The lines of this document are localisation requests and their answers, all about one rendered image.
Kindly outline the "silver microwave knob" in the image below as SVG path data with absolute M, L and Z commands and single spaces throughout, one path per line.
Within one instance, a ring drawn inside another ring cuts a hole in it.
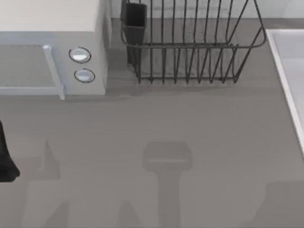
M 68 52 L 70 59 L 76 63 L 84 64 L 91 60 L 91 53 L 84 47 L 70 49 Z
M 81 83 L 91 83 L 95 80 L 95 74 L 90 69 L 82 68 L 74 72 L 74 78 Z

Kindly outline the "pale microwave oven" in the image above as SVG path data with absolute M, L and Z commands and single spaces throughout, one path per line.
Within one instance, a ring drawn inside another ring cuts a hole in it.
M 109 0 L 0 0 L 0 31 L 52 32 L 65 98 L 69 95 L 104 95 L 108 78 L 112 28 Z M 72 61 L 70 49 L 84 47 L 92 55 L 87 63 Z M 74 72 L 82 68 L 95 74 L 81 83 Z

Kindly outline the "microwave oven door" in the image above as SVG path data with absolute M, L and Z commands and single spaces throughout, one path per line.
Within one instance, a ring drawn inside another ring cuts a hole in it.
M 0 31 L 0 96 L 59 96 L 42 49 L 43 45 L 52 47 L 62 82 L 55 61 L 56 43 L 52 32 Z

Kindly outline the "black cutlery holder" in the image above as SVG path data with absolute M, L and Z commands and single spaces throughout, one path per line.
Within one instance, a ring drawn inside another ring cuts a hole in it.
M 147 25 L 147 5 L 122 0 L 121 22 L 125 35 L 128 64 L 137 65 Z

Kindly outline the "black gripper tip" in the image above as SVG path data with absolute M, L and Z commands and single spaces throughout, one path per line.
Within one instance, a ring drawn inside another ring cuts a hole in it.
M 0 183 L 13 182 L 19 176 L 20 171 L 10 156 L 0 120 Z

